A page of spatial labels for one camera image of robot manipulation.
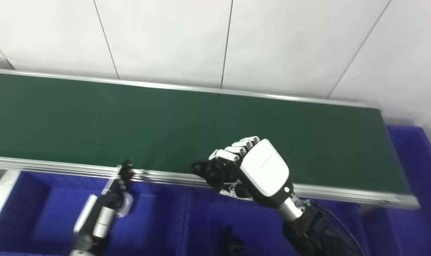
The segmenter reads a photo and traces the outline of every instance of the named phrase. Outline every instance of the white wall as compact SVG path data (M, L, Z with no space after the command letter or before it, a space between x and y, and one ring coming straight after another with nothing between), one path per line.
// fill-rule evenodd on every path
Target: white wall
M431 0L5 0L0 60L375 102L431 139Z

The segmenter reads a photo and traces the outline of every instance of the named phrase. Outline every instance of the black cable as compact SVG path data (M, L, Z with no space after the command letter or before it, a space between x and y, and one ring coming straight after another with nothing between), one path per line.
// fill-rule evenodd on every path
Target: black cable
M350 239L353 241L353 243L356 245L359 253L363 256L366 256L366 254L364 253L364 251L362 250L362 247L360 246L360 244L358 243L358 241L356 240L355 236L350 232L350 230L345 226L345 224L343 224L343 222L341 220L339 220L338 217L336 217L336 215L331 212L329 209L327 209L326 207L322 206L320 203L313 201L313 200L306 200L308 204L311 204L313 206L315 206L316 208L320 209L321 211L323 211L324 213L326 213L327 215L330 215L332 218L334 218L334 220L336 220L336 222L339 223L340 226L342 226L342 228L345 230L345 232L348 234L348 236L350 237Z

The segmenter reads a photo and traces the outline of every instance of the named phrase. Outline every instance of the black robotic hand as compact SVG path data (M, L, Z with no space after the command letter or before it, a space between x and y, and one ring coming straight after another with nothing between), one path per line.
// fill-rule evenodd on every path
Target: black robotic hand
M293 192L288 165L267 139L243 138L194 162L191 171L217 193L275 209L283 219L284 236L302 256L363 255L350 233L352 241L324 217L325 208L301 201Z
M133 202L127 193L133 175L133 166L126 160L100 196L89 196L74 227L75 244L70 256L100 256L105 252L115 219L127 215Z

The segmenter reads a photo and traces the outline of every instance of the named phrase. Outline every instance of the silver cylindrical joint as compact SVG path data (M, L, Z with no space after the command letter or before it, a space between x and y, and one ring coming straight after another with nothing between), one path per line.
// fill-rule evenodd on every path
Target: silver cylindrical joint
M95 255L87 251L72 250L69 256L95 256Z
M275 208L283 220L291 222L302 215L303 208L298 208L291 198L287 198L279 207Z

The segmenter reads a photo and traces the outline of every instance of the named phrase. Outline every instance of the aluminum rail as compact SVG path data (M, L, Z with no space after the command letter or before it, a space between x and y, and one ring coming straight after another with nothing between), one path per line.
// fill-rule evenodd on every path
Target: aluminum rail
M94 178L111 178L116 173L116 167L70 164L66 162L51 162L30 159L0 157L0 169L42 172L60 175L77 175ZM163 183L171 185L209 188L206 181L193 174L181 174L156 170L135 169L133 181ZM417 209L418 200L412 194L399 194L379 191L365 191L353 188L337 188L319 185L294 183L295 193L300 197L328 199L359 204Z

